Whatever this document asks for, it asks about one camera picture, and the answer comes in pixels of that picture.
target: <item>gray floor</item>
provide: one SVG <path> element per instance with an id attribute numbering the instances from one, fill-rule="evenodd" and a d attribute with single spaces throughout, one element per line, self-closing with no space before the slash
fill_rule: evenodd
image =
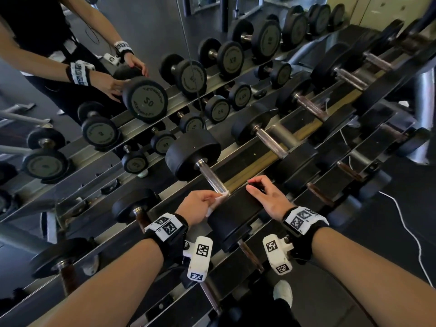
<path id="1" fill-rule="evenodd" d="M 243 2 L 248 9 L 253 1 Z M 188 57 L 189 53 L 183 38 L 182 27 L 175 0 L 103 0 L 99 2 L 101 12 L 114 24 L 123 39 L 128 41 L 136 55 L 150 68 L 152 79 L 165 87 L 168 85 L 158 73 L 160 59 L 165 53 L 179 53 Z M 279 13 L 275 6 L 256 14 L 253 21 L 262 20 L 269 13 Z M 95 40 L 83 21 L 74 15 L 68 17 L 73 31 L 79 40 L 95 54 L 109 52 L 109 46 L 100 38 L 100 44 L 93 43 L 86 32 Z M 220 40 L 225 34 L 218 27 L 217 9 L 204 10 L 183 19 L 188 37 L 190 54 L 196 58 L 199 42 L 206 37 Z M 341 35 L 344 41 L 352 42 L 358 29 Z M 23 76 L 0 60 L 0 109 L 14 103 L 36 103 L 37 107 L 29 115 L 38 118 L 52 118 L 53 125 L 62 131 L 68 140 L 80 135 L 80 128 L 65 116 L 56 115 L 56 106 L 34 89 Z M 25 144 L 26 132 L 23 125 L 14 124 L 0 129 L 1 142 Z M 432 143 L 429 158 L 435 160 L 436 147 Z M 392 175 L 393 181 L 386 192 L 394 196 L 401 206 L 407 225 L 422 243 L 422 260 L 430 277 L 436 280 L 436 220 L 433 218 L 435 204 L 436 168 L 417 166 L 405 159 L 392 158 L 384 166 Z M 20 227 L 39 234 L 38 220 L 24 218 Z M 418 265 L 418 249 L 410 235 L 402 228 L 394 203 L 379 195 L 368 205 L 361 216 L 346 230 L 353 240 L 374 250 L 420 278 L 424 275 Z M 31 282 L 27 267 L 31 255 L 0 247 L 0 298 L 8 296 L 19 286 Z M 296 266 L 288 277 L 294 289 L 294 311 L 302 326 L 367 326 L 364 314 L 350 297 L 323 271 L 307 266 Z"/>

